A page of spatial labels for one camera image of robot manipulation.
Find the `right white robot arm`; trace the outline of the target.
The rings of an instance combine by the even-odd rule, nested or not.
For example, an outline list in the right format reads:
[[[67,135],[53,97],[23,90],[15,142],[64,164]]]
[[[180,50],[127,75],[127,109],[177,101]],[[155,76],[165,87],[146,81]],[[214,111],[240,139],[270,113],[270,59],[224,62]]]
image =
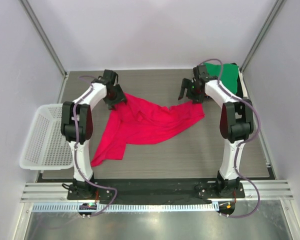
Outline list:
[[[239,168],[245,141],[254,131],[253,112],[217,79],[184,78],[178,99],[186,96],[193,104],[199,104],[205,94],[221,108],[219,131],[224,139],[222,164],[215,185],[208,189],[215,196],[230,198],[240,188]]]

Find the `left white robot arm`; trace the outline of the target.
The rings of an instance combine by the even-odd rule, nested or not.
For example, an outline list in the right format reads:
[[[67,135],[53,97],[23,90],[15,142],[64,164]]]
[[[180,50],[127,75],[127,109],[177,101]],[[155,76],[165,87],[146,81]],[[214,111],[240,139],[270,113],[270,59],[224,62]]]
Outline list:
[[[72,153],[73,185],[79,188],[79,194],[87,200],[96,195],[99,187],[94,183],[89,143],[94,130],[92,110],[100,101],[104,101],[110,110],[114,110],[119,103],[127,103],[117,73],[94,77],[81,96],[62,104],[60,130]]]

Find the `pink t shirt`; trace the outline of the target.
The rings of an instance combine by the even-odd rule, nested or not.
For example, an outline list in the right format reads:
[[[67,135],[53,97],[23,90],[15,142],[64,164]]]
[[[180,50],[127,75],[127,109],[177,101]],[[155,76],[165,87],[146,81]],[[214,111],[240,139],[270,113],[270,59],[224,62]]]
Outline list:
[[[205,117],[201,104],[190,101],[170,107],[126,94],[110,112],[105,130],[91,160],[97,167],[105,160],[122,160],[127,145],[154,145],[167,141]]]

